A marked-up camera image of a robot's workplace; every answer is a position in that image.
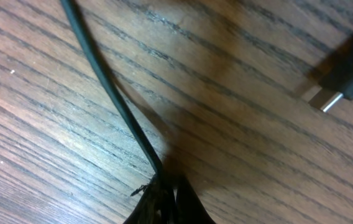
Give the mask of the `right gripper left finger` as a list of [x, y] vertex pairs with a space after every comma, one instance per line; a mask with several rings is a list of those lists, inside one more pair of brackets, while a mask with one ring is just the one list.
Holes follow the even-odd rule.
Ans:
[[175, 223], [175, 196], [155, 175], [147, 185], [142, 185], [131, 196], [143, 192], [133, 212], [124, 224], [171, 224]]

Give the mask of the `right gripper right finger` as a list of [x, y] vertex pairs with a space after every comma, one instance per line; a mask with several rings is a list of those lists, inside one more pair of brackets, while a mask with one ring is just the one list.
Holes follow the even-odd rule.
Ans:
[[215, 224], [186, 177], [181, 177], [176, 193], [178, 223]]

